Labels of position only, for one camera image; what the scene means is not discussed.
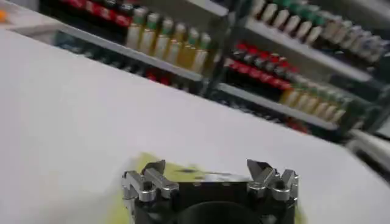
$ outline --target white table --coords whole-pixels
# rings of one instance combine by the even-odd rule
[[[390,223],[390,189],[340,146],[16,33],[0,40],[0,223],[98,197],[140,152],[238,175],[267,161],[301,176],[310,223]]]
[[[7,12],[7,22],[0,23],[0,29],[12,30],[23,35],[36,35],[61,25],[55,19],[5,0],[0,0],[0,9]]]

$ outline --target shelf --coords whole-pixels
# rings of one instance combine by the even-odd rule
[[[210,0],[187,0],[188,2],[197,5],[198,7],[207,10],[211,13],[214,13],[215,15],[218,16],[224,16],[226,15],[229,11],[227,8],[212,2]]]
[[[248,19],[245,27],[277,44],[284,46],[285,48],[288,48],[289,50],[295,51],[298,54],[305,56],[307,59],[313,60],[316,63],[320,63],[346,77],[360,82],[366,82],[371,79],[371,76],[368,73],[360,71],[359,69],[347,65],[335,58],[331,58],[328,55],[325,55],[316,49],[310,48],[306,44],[302,44],[301,42],[285,35],[284,33],[270,28],[267,25],[254,19]]]
[[[181,77],[193,80],[193,81],[201,81],[202,76],[196,72],[189,71],[187,69],[180,68],[178,66],[169,64],[163,60],[160,60],[158,58],[151,57],[147,54],[144,54],[142,52],[138,52],[136,50],[133,50],[131,48],[125,47],[123,45],[111,42],[109,40],[106,40],[104,38],[95,36],[91,33],[82,31],[80,29],[68,26],[66,24],[62,24],[59,28],[60,31],[70,34],[74,37],[80,38],[82,40],[85,40],[87,42],[93,43],[95,45],[98,45],[100,47],[104,47],[106,49],[109,49],[111,51],[117,52],[119,54],[128,56],[130,58],[134,58],[136,60],[142,61],[143,63],[155,66],[157,68],[163,69],[165,71],[171,72],[173,74],[179,75]]]
[[[217,86],[217,89],[220,91],[223,91],[225,93],[228,93],[230,95],[240,97],[242,99],[256,103],[256,104],[261,105],[263,107],[272,109],[274,111],[278,111],[280,113],[283,113],[283,114],[286,114],[288,116],[299,119],[301,121],[305,121],[307,123],[316,125],[318,127],[322,127],[324,129],[327,129],[327,130],[336,130],[338,128],[337,125],[323,121],[322,119],[319,119],[316,116],[312,116],[312,115],[306,114],[304,112],[292,109],[290,107],[287,107],[287,106],[282,105],[282,104],[277,103],[277,102],[273,102],[271,100],[268,100],[268,99],[261,97],[261,96],[258,96],[256,94],[252,94],[252,93],[249,93],[245,90],[236,88],[234,86],[230,86],[226,83],[220,83]]]

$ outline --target bottle cap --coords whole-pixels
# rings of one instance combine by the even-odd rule
[[[199,32],[195,28],[190,29],[190,36],[188,38],[188,43],[191,45],[196,45],[199,39]]]
[[[147,28],[155,30],[157,28],[157,22],[160,15],[157,13],[151,13],[147,16]]]
[[[162,34],[167,35],[167,36],[170,35],[172,27],[173,27],[173,20],[164,19]]]
[[[200,41],[200,47],[202,49],[208,49],[210,42],[211,42],[211,38],[210,38],[209,34],[203,33],[202,40]]]

